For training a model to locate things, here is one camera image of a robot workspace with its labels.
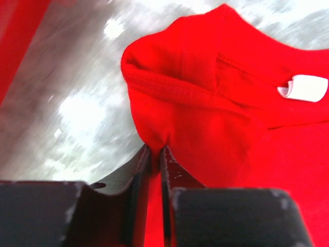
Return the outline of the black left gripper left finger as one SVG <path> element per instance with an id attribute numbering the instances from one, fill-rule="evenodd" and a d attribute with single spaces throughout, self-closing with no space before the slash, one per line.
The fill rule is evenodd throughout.
<path id="1" fill-rule="evenodd" d="M 92 184 L 1 181 L 1 246 L 143 246 L 150 161 L 143 146 Z"/>

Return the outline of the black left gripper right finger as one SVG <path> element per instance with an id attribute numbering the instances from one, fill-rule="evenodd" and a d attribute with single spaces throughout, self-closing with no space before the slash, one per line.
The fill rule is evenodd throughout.
<path id="1" fill-rule="evenodd" d="M 272 188 L 208 188 L 169 147 L 160 155 L 166 246 L 312 246 L 291 196 Z"/>

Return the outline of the red t-shirt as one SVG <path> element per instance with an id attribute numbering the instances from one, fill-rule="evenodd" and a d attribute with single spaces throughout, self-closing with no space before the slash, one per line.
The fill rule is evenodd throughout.
<path id="1" fill-rule="evenodd" d="M 328 50 L 282 44 L 223 4 L 181 17 L 123 53 L 137 132 L 152 151 L 145 246 L 163 246 L 158 159 L 168 146 L 208 187 L 275 187 L 298 202 L 315 246 L 328 246 L 328 95 L 278 93 L 298 75 L 328 78 Z"/>

